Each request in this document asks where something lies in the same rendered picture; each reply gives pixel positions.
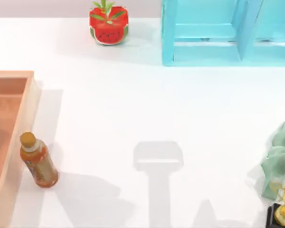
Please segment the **salmon-coloured shallow box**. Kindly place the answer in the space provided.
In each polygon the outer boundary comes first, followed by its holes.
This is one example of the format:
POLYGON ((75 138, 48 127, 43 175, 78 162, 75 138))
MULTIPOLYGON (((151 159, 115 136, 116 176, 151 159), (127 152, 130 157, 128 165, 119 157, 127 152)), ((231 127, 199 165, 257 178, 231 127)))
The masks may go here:
POLYGON ((10 227, 23 171, 19 138, 32 129, 40 94, 33 71, 0 71, 0 228, 10 227))

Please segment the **pale green glass trophy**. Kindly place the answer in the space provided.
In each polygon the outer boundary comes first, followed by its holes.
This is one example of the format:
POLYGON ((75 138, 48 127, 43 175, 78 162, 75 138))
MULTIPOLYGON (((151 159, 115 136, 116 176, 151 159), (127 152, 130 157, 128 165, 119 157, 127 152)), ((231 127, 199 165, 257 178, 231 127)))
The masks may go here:
POLYGON ((277 192, 270 188, 270 184, 285 182, 285 122, 274 134, 271 147, 261 163, 261 168, 265 175, 261 196, 275 200, 277 192))

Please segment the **orange bottle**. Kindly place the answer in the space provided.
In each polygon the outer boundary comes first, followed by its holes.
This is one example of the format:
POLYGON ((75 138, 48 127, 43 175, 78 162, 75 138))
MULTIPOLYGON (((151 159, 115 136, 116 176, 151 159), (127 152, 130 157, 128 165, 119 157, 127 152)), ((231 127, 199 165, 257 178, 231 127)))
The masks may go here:
POLYGON ((20 157, 32 174, 35 183, 41 188, 51 188, 58 181, 58 171, 49 155, 46 144, 32 132, 20 136, 20 157))

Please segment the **light blue rack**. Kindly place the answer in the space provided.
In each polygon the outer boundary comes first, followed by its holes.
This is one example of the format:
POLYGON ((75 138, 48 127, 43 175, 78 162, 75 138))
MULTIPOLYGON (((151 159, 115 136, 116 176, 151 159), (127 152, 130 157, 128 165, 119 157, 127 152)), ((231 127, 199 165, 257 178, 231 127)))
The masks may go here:
POLYGON ((285 0, 161 0, 165 66, 285 67, 285 0))

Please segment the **red watermelon plant pot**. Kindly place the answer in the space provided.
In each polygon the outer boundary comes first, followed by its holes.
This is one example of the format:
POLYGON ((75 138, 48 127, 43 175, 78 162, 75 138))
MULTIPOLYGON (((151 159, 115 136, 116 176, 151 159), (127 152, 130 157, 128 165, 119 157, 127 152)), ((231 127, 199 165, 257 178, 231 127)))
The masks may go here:
POLYGON ((91 36, 101 45, 118 45, 129 32, 129 17, 126 8, 111 0, 94 1, 89 11, 91 36))

